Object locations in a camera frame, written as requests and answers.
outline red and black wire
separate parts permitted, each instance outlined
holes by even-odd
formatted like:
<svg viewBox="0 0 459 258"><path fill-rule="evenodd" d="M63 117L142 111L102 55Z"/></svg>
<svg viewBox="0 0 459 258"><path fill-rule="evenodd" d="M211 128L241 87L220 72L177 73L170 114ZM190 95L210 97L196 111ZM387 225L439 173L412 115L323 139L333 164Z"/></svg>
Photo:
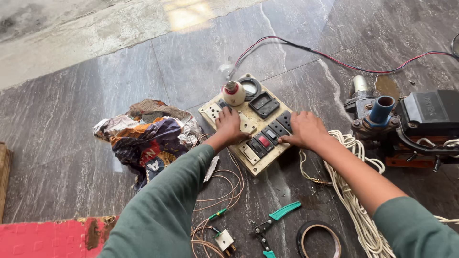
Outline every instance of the red and black wire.
<svg viewBox="0 0 459 258"><path fill-rule="evenodd" d="M296 48L303 49L303 50L306 50L306 51L308 51L308 52L311 52L311 53L314 53L314 54L321 55L321 56L323 56L323 57L325 57L325 58L328 58L328 59L330 59L330 60L332 60L332 61L334 61L334 62L337 62L337 63L339 63L339 64L341 64L341 65L343 65L343 66L346 66L346 67L348 67L348 68L355 69L355 70L359 70L359 71L363 71L363 72L367 72L367 73L391 73L391 72L394 72L394 71L397 71L397 70L403 68L403 67L404 67L405 65L407 65L408 63L410 63L410 62L412 62L412 61L414 61L414 60L416 60L416 59L418 59L418 58L420 58L420 57L429 55L429 54L447 55L447 56L451 56L451 57L453 57L454 59L456 59L456 60L459 61L459 59L458 59L457 57L455 57L455 56L454 56L453 54L451 54L451 53L441 52L441 51L429 51L429 52L426 52L426 53L424 53L424 54L422 54L422 55L419 55L419 56L416 56L416 57L411 58L410 60L406 61L406 62L403 63L401 66L399 66L399 67L397 67L397 68L395 68L395 69L387 70L387 71L374 71L374 70L363 69L363 68L360 68L360 67L356 67L356 66L353 66L353 65L350 65L350 64L343 63L343 62L338 61L338 60L336 60L335 58L333 58L333 57L331 57L331 56L329 56L329 55L327 55L327 54L324 54L324 53L319 52L319 51L312 50L311 48L308 48L308 47L306 47L306 46L302 46L302 45L298 45L298 44L292 43L292 42L290 42L290 41L288 41L288 40L285 40L285 39L280 38L280 37L277 37L277 36L266 36L266 37L262 37L262 38L259 39L255 44L251 45L251 46L250 46L250 47L249 47L249 48L248 48L248 49L247 49L247 50L237 59L235 66L236 66L236 67L239 67L239 65L242 63L242 60L241 60L241 59L243 58L243 56L246 55L246 54L247 54L256 44L260 43L261 41L263 41L263 40L265 40L265 39L279 39L279 40L282 40L282 41L284 41L285 43L287 43L287 44L289 44L289 45L292 45L292 46L294 46L294 47L296 47Z"/></svg>

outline white cable coil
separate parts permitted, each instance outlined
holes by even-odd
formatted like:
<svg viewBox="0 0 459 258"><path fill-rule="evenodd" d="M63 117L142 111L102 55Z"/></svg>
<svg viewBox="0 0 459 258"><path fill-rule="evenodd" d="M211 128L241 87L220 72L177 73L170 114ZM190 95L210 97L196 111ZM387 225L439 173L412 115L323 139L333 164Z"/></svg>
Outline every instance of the white cable coil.
<svg viewBox="0 0 459 258"><path fill-rule="evenodd" d="M335 137L342 145L347 149L352 151L359 159L364 162L369 162L373 164L377 171L382 174L384 173L386 167L384 163L376 158L367 158L365 157L365 149L363 144L355 139L352 135L343 135L338 130L332 130L328 132L330 135ZM445 144L457 144L459 145L459 139L451 140L445 142ZM351 216L355 230L358 235L358 241L362 245L365 253L369 258L395 258L394 253L392 252L389 243L384 238L384 236L376 228L375 222L370 218L367 211L360 205L357 197L353 194L352 190L349 188L344 179L330 166L327 162L324 161L325 168L331 177L331 182L325 182L323 180L315 179L310 177L306 172L303 171L302 165L306 161L306 154L303 150L300 150L300 170L302 175L315 183L323 185L333 185L333 188L336 191L336 194L340 198L344 207L346 207L349 215ZM459 219L445 219L439 216L435 216L442 223L455 223L459 224Z"/></svg>

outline green handle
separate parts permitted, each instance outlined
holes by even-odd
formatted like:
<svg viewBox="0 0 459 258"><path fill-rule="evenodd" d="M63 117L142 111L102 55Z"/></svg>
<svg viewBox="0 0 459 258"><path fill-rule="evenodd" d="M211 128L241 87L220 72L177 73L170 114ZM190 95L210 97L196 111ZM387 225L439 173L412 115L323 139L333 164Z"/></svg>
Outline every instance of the green handle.
<svg viewBox="0 0 459 258"><path fill-rule="evenodd" d="M272 217L275 220L279 220L280 218L282 218L282 216L284 216L288 212L290 212L290 211L292 211L292 210L294 210L294 209L296 209L296 208L298 208L300 206L301 206L300 202L290 203L289 205L285 205L284 207L282 207L282 208L278 209L277 211L271 213L269 216Z"/></svg>
<svg viewBox="0 0 459 258"><path fill-rule="evenodd" d="M273 251L263 251L263 254L268 257L268 258L276 258L276 256L274 255Z"/></svg>

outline wire stripper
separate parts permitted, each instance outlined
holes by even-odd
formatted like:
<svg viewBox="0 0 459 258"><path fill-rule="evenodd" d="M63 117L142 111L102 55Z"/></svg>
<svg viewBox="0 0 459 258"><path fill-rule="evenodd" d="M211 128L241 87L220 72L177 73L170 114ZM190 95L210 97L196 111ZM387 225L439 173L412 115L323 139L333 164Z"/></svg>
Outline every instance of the wire stripper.
<svg viewBox="0 0 459 258"><path fill-rule="evenodd" d="M290 203L289 205L286 205L277 211L269 214L269 218L266 222L261 223L260 225L257 226L255 222L251 222L252 227L253 227L253 232L257 236L258 240L260 241L261 245L263 246L263 255L265 255L267 258L276 258L274 255L273 250L269 247L268 240L266 239L266 236L264 233L266 232L267 229L269 229L274 222L282 218L285 214L289 213L290 211L298 208L301 206L300 202L294 202Z"/></svg>

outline green shirt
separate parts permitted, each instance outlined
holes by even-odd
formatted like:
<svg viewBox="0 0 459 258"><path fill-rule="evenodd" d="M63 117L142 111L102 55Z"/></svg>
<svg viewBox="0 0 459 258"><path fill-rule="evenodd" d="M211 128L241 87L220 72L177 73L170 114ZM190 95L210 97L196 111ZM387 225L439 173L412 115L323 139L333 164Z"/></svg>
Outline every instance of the green shirt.
<svg viewBox="0 0 459 258"><path fill-rule="evenodd" d="M190 258L191 215L213 156L201 145L165 168L126 205L99 257ZM459 257L459 235L412 198L383 203L373 219L397 258Z"/></svg>
<svg viewBox="0 0 459 258"><path fill-rule="evenodd" d="M373 215L376 227L397 258L458 258L459 235L410 197L381 204Z"/></svg>

